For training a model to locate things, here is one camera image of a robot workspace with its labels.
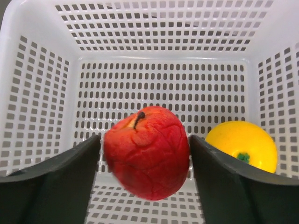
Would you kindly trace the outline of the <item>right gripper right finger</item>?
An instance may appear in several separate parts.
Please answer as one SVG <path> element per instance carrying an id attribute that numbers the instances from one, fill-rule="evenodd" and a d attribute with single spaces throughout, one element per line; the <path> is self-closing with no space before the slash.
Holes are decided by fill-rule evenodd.
<path id="1" fill-rule="evenodd" d="M 248 165 L 191 135 L 193 172 L 207 224 L 297 224 L 299 181 Z"/>

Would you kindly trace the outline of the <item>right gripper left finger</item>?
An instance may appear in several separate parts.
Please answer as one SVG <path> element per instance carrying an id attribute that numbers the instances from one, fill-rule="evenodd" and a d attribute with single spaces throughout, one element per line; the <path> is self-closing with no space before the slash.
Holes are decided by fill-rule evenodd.
<path id="1" fill-rule="evenodd" d="M 100 136 L 0 179 L 2 224 L 83 224 L 100 158 Z"/>

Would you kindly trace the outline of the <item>yellow orange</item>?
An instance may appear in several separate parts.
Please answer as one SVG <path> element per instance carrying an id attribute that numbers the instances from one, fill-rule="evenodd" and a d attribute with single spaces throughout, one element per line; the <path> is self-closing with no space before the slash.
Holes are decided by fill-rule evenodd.
<path id="1" fill-rule="evenodd" d="M 221 123 L 205 141 L 220 151 L 266 172 L 275 173 L 278 152 L 272 137 L 261 127 L 246 121 Z"/>

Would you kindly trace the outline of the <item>red apple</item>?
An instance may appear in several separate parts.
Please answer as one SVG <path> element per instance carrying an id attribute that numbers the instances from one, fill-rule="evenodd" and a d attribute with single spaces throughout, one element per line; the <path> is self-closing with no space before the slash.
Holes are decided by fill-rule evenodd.
<path id="1" fill-rule="evenodd" d="M 157 201 L 175 194 L 189 170 L 189 144 L 170 110 L 149 106 L 119 121 L 104 135 L 109 169 L 125 190 Z"/>

